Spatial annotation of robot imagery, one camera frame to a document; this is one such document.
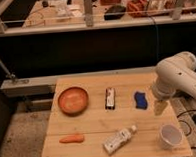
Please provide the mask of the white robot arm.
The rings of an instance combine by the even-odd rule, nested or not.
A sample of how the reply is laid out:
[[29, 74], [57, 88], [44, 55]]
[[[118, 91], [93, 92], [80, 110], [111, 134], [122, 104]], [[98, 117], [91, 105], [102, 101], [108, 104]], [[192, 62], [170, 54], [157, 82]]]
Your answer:
[[193, 53], [180, 52], [162, 59], [155, 67], [156, 80], [151, 85], [151, 92], [156, 98], [155, 115], [161, 115], [167, 101], [183, 91], [196, 100], [196, 57]]

